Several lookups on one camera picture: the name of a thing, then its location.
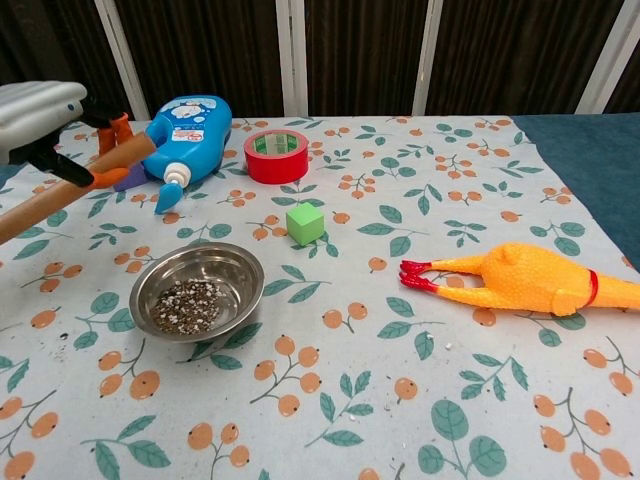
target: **red tape roll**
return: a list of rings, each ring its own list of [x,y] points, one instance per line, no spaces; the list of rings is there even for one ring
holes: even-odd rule
[[[309,141],[293,130],[267,130],[244,142],[249,176],[267,184],[290,183],[309,170]]]

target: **teal cloth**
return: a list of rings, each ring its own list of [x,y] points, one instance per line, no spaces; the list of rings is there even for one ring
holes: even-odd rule
[[[640,269],[640,113],[512,118]]]

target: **purple object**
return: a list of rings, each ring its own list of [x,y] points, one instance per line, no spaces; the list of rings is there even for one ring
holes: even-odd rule
[[[130,188],[137,187],[138,185],[144,185],[149,181],[147,174],[144,170],[144,166],[142,163],[136,163],[133,167],[129,169],[129,175],[127,178],[122,180],[120,183],[117,183],[113,189],[116,192],[122,192],[124,190],[129,190]]]

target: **floral tablecloth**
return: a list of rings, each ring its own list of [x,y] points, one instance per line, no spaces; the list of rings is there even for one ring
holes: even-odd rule
[[[154,215],[157,183],[95,192],[0,248],[6,478],[638,471],[637,313],[474,309],[398,280],[403,258],[508,241],[640,280],[508,118],[235,122],[220,171],[174,212]],[[309,173],[259,185],[246,176],[243,142],[283,126],[309,139]],[[96,137],[73,124],[60,151],[84,163]],[[25,168],[0,191],[2,210],[53,182]],[[305,201],[324,212],[326,235],[298,248],[284,219]],[[127,308],[139,272],[211,240],[262,262],[255,321],[199,345],[145,336]]]

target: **metal bowl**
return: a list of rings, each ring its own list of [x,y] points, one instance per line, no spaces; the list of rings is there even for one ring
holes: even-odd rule
[[[209,280],[223,296],[216,326],[198,334],[163,332],[151,317],[158,298],[176,281]],[[228,243],[211,242],[186,246],[156,260],[136,280],[129,297],[129,309],[143,331],[176,343],[200,342],[228,332],[242,323],[262,297],[264,271],[247,250]]]

